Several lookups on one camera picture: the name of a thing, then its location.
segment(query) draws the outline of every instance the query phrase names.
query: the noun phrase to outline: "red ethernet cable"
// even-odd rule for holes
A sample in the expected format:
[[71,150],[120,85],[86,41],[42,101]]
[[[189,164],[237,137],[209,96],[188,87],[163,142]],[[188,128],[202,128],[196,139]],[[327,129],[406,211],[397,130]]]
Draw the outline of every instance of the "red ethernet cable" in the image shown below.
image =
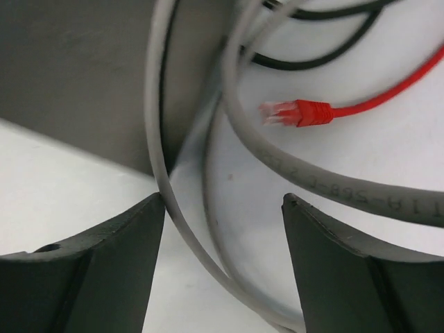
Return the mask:
[[283,123],[286,126],[312,126],[329,123],[333,118],[358,114],[389,101],[399,93],[418,82],[444,58],[444,44],[438,51],[422,64],[412,75],[405,78],[391,89],[360,104],[333,108],[329,103],[295,100],[287,102],[267,102],[260,105],[264,115],[264,123]]

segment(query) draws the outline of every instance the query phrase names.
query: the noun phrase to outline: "wire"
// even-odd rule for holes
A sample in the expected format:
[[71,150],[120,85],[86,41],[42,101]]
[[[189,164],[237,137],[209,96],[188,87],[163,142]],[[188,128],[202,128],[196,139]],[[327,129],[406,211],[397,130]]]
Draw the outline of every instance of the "wire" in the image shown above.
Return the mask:
[[284,61],[267,57],[266,55],[256,53],[253,58],[255,64],[268,67],[271,69],[277,69],[280,71],[304,71],[307,69],[313,69],[319,66],[323,66],[338,57],[342,56],[345,52],[350,50],[358,41],[370,30],[377,18],[381,14],[382,10],[376,10],[371,12],[363,24],[357,29],[357,31],[346,40],[340,47],[332,52],[322,55],[319,58],[306,61]]
[[[256,299],[267,300],[268,302],[273,302],[268,300],[268,297],[265,296],[262,292],[258,291],[251,287],[250,283],[240,274],[237,269],[235,263],[231,259],[229,251],[225,247],[225,243],[223,241],[223,236],[219,230],[219,223],[216,218],[216,210],[214,201],[210,200],[210,194],[212,193],[212,188],[214,184],[212,182],[212,178],[210,177],[210,152],[212,151],[212,147],[214,145],[214,133],[216,125],[221,123],[221,116],[223,115],[223,111],[219,109],[218,112],[215,112],[211,118],[210,124],[207,129],[207,134],[205,138],[204,151],[203,151],[203,167],[202,167],[202,197],[203,197],[203,207],[205,210],[205,218],[208,226],[208,231],[210,233],[210,238],[212,243],[214,244],[214,248],[216,249],[216,254],[222,263],[223,269],[227,274],[232,278],[233,282],[236,283],[240,288],[242,288],[245,292],[253,294]],[[284,309],[284,306],[279,304],[274,307]],[[300,314],[292,313],[292,317],[297,318],[298,321],[303,325],[303,318]],[[291,333],[293,330],[288,329],[287,327],[283,327],[276,323],[272,323],[264,318],[265,321],[272,327],[274,327],[278,332],[281,333]]]
[[[162,64],[169,20],[176,1],[177,0],[162,0],[156,2],[148,41],[144,114],[148,152],[153,167],[153,174],[159,187],[159,191],[164,199],[166,210],[173,220],[174,225],[178,229],[178,232],[184,239],[185,243],[190,247],[191,251],[199,259],[210,275],[235,298],[253,311],[256,311],[267,321],[271,322],[273,327],[278,328],[280,332],[292,332],[298,326],[293,318],[289,318],[284,314],[276,312],[263,302],[258,301],[256,297],[246,293],[238,284],[234,283],[221,270],[216,262],[214,262],[210,255],[208,255],[187,224],[169,182],[160,135],[159,81],[160,72],[162,70],[160,65]],[[302,1],[292,1],[291,3],[284,5],[282,8],[292,11],[298,7],[300,2]],[[258,1],[251,1],[248,4],[247,10],[244,12],[248,21],[251,21],[256,17],[260,8],[261,3]]]
[[246,20],[242,17],[234,28],[222,66],[224,110],[242,144],[274,172],[314,194],[371,214],[444,228],[443,192],[389,186],[333,173],[281,151],[249,124],[237,96],[238,71],[253,58],[254,49],[270,31],[263,31],[246,47],[239,64],[239,48],[249,27]]
[[403,81],[388,89],[386,92],[357,105],[333,108],[326,102],[296,99],[295,101],[265,102],[259,106],[259,109],[264,117],[264,123],[283,123],[286,126],[295,127],[326,124],[331,122],[334,118],[351,116],[368,111],[389,101],[418,82],[443,58],[444,43],[442,43],[430,59],[425,61]]
[[[295,332],[298,327],[295,318],[274,310],[272,306],[259,300],[258,295],[246,292],[247,288],[243,286],[242,282],[229,278],[214,262],[188,226],[171,188],[161,144],[159,81],[165,39],[176,1],[162,0],[156,2],[151,21],[146,61],[145,126],[150,161],[157,185],[164,199],[165,207],[180,235],[211,276],[235,298],[265,318],[279,332]],[[248,123],[237,96],[239,70],[244,69],[253,58],[254,50],[262,40],[301,3],[301,0],[293,0],[279,7],[270,18],[268,26],[263,28],[257,34],[257,37],[247,45],[241,63],[238,64],[241,41],[262,7],[261,0],[250,0],[248,2],[247,8],[241,14],[225,50],[222,74],[223,101],[226,108],[222,108],[223,105],[220,103],[217,112],[225,110],[234,131],[246,148],[265,165],[287,180],[316,194],[367,212],[406,219],[419,224],[444,226],[443,215],[439,210],[440,205],[444,202],[443,193],[405,187],[389,187],[326,171],[274,147],[260,137],[259,133]],[[232,271],[229,274],[233,278],[236,276]]]
[[[292,14],[291,17],[294,19],[301,19],[305,21],[325,21],[328,19],[339,19],[341,17],[353,16],[356,14],[362,14],[364,12],[380,10],[384,6],[387,6],[396,1],[399,0],[376,0],[352,7],[326,10],[321,12],[298,9],[296,12],[294,12],[294,14]],[[265,7],[271,10],[276,10],[276,8],[282,6],[282,3],[278,0],[265,0],[263,4]]]
[[396,86],[387,90],[386,92],[368,100],[363,103],[346,106],[344,108],[332,108],[334,112],[334,117],[345,117],[353,114],[357,114],[360,112],[364,112],[389,101],[396,95],[400,94],[404,90],[411,87],[414,83],[418,82],[424,75],[426,75],[429,71],[432,70],[442,59],[444,58],[444,43],[438,48],[438,50],[434,53],[434,55],[428,59],[423,65],[421,65],[416,71],[412,73],[412,75],[405,78],[403,81],[398,83]]
[[[250,48],[253,50],[256,46],[257,45],[255,45],[253,43],[252,45],[250,45]],[[248,53],[248,49],[246,49],[246,52],[244,52],[245,59],[241,63],[240,67],[245,65],[245,63],[247,62],[248,57],[250,56],[250,54]],[[210,200],[210,189],[212,187],[212,183],[211,183],[211,178],[209,177],[208,157],[209,157],[209,152],[212,150],[212,140],[213,140],[212,134],[214,133],[215,126],[219,122],[219,119],[221,118],[221,115],[222,115],[222,112],[223,112],[222,106],[223,106],[222,104],[219,104],[219,108],[216,110],[214,118],[213,118],[213,120],[212,120],[212,122],[210,124],[209,132],[208,132],[208,136],[207,136],[207,143],[205,145],[204,168],[203,168],[203,198],[204,198],[204,206],[205,206],[205,213],[206,213],[206,217],[207,217],[207,224],[208,224],[208,227],[210,229],[210,236],[211,236],[212,241],[213,241],[213,243],[215,245],[215,248],[216,248],[216,251],[218,253],[218,256],[219,256],[221,262],[223,263],[224,269],[228,272],[228,274],[230,276],[232,276],[233,280],[239,286],[241,286],[241,288],[243,288],[244,290],[248,291],[249,288],[248,288],[247,281],[245,281],[245,279],[238,272],[237,267],[235,266],[234,262],[231,260],[229,254],[228,254],[228,251],[227,251],[226,247],[224,246],[223,237],[221,236],[219,228],[217,226],[218,223],[216,221],[216,217],[215,217],[215,213],[214,213],[214,205],[213,205],[213,203]],[[259,154],[263,154],[262,162],[264,162],[264,160],[265,160],[266,161],[265,164],[267,164],[267,162],[269,164],[273,164],[274,163],[277,166],[276,168],[280,169],[280,167],[281,167],[281,160],[274,159],[273,155],[268,154],[266,151],[260,151],[260,149],[259,149]],[[290,169],[290,171],[291,171],[291,173],[293,175],[295,175],[295,176],[298,175],[297,174],[298,173],[297,169],[293,168],[293,169]],[[317,185],[316,184],[316,178],[309,179],[309,181],[313,182],[313,185],[315,185],[314,187],[316,187],[316,185]],[[336,193],[336,191],[340,191],[341,188],[338,188],[338,185],[333,184],[332,187],[330,188],[330,190],[333,193]],[[342,190],[345,191],[345,194],[347,194],[348,196],[349,195],[350,196],[353,195],[353,189],[351,189],[351,188],[345,187]],[[359,200],[362,200],[363,202],[367,201],[367,197],[365,197],[366,192],[358,191],[356,193],[356,195],[358,196]],[[393,208],[393,210],[400,209],[402,207],[402,204],[400,204],[400,203],[401,203],[401,201],[398,202],[396,200],[392,200],[392,199],[390,199],[390,197],[387,200],[387,204],[390,205],[391,208]],[[415,199],[414,199],[413,202],[411,202],[411,203],[413,204],[412,205],[413,214],[419,214],[419,211],[417,210],[417,208],[418,208],[418,206],[417,206],[418,201],[415,201]]]

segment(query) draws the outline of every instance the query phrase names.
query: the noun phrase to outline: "gray cable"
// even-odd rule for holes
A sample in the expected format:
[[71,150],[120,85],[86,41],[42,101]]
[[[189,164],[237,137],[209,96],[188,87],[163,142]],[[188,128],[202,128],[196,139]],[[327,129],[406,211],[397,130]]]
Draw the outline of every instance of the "gray cable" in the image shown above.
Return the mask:
[[327,171],[281,151],[248,123],[237,96],[238,68],[251,60],[254,50],[270,32],[262,31],[238,64],[239,49],[248,28],[246,20],[239,20],[228,40],[222,67],[225,113],[242,144],[274,172],[319,196],[372,214],[444,228],[444,192],[389,186]]
[[[227,248],[224,245],[223,237],[219,231],[219,224],[216,219],[215,213],[215,205],[214,201],[210,200],[211,189],[213,188],[212,178],[210,177],[210,164],[209,164],[209,156],[210,151],[212,151],[213,142],[214,142],[214,133],[216,132],[214,129],[216,125],[220,123],[221,116],[223,114],[223,110],[219,107],[220,102],[218,102],[216,107],[216,112],[213,114],[213,117],[210,121],[210,124],[207,129],[207,137],[205,138],[204,144],[204,152],[203,152],[203,172],[202,172],[202,190],[203,190],[203,206],[205,210],[205,217],[207,220],[208,230],[210,232],[210,237],[214,247],[216,249],[216,254],[219,257],[219,260],[222,263],[223,269],[227,272],[228,276],[232,279],[232,281],[237,284],[240,288],[242,288],[245,292],[252,294],[258,299],[258,301],[266,302],[272,304],[270,300],[266,300],[267,297],[261,293],[253,289],[249,283],[244,279],[242,274],[238,271],[236,265],[231,259],[230,254],[228,253]],[[298,318],[302,317],[300,314],[291,314],[292,317]],[[281,325],[272,323],[264,318],[265,321],[272,327],[274,327],[280,333],[292,333],[293,330],[289,328],[283,327]],[[301,326],[303,326],[303,318],[300,318]]]
[[[167,35],[168,23],[175,1],[176,0],[161,0],[156,3],[151,21],[150,40],[148,42],[148,55],[146,60],[144,96],[145,124],[150,161],[157,185],[164,198],[166,209],[179,233],[212,277],[235,298],[240,300],[253,311],[256,311],[263,318],[266,318],[269,322],[293,329],[297,325],[292,318],[270,309],[259,302],[254,296],[247,294],[237,284],[233,283],[233,281],[217,266],[214,260],[198,242],[196,236],[185,221],[176,197],[174,196],[171,184],[169,183],[160,138],[159,81],[164,41]],[[260,8],[260,2],[251,1],[243,16],[252,21],[256,17]],[[291,8],[291,11],[293,11],[296,9],[296,4],[286,5],[283,8]]]
[[[266,306],[257,297],[246,293],[245,284],[235,266],[225,260],[225,268],[237,281],[231,280],[207,254],[187,225],[169,183],[160,139],[159,81],[164,41],[168,23],[176,0],[157,1],[151,22],[148,57],[146,61],[145,117],[150,160],[157,184],[164,198],[166,209],[182,238],[207,271],[227,291],[243,304],[256,311],[280,332],[292,332],[298,324]],[[272,170],[302,188],[337,202],[382,216],[404,219],[420,224],[444,226],[439,210],[444,194],[437,191],[390,187],[387,185],[345,177],[313,166],[274,147],[264,140],[248,123],[237,97],[238,52],[242,38],[261,8],[261,0],[250,0],[238,25],[234,29],[223,61],[224,101],[226,113],[234,131],[246,148]],[[269,26],[246,47],[239,68],[248,64],[255,48],[277,27],[284,16],[293,12],[300,0],[282,6],[272,16]]]

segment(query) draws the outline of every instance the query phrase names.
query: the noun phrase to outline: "white surface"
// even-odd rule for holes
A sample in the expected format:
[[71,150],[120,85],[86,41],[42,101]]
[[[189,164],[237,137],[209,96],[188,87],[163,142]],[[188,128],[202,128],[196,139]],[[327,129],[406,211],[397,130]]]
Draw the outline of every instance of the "white surface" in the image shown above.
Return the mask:
[[[348,0],[318,0],[326,8]],[[241,85],[252,122],[257,105],[280,99],[347,104],[386,89],[418,66],[444,38],[444,1],[405,0],[387,8],[375,28],[336,62],[304,73],[253,67]],[[362,17],[289,22],[267,54],[309,58],[337,45]],[[270,140],[321,167],[390,184],[444,190],[444,64],[418,85],[372,112],[315,128],[267,127]],[[365,232],[401,246],[444,255],[444,230],[371,216],[302,191],[274,175],[240,145],[225,122],[213,155],[219,225],[239,268],[284,305],[299,307],[280,205],[287,192]],[[0,123],[0,254],[32,251],[129,208],[156,190],[149,177]],[[179,203],[198,237],[209,242],[201,209],[196,149],[174,175]],[[167,219],[145,332],[272,332],[203,270]]]

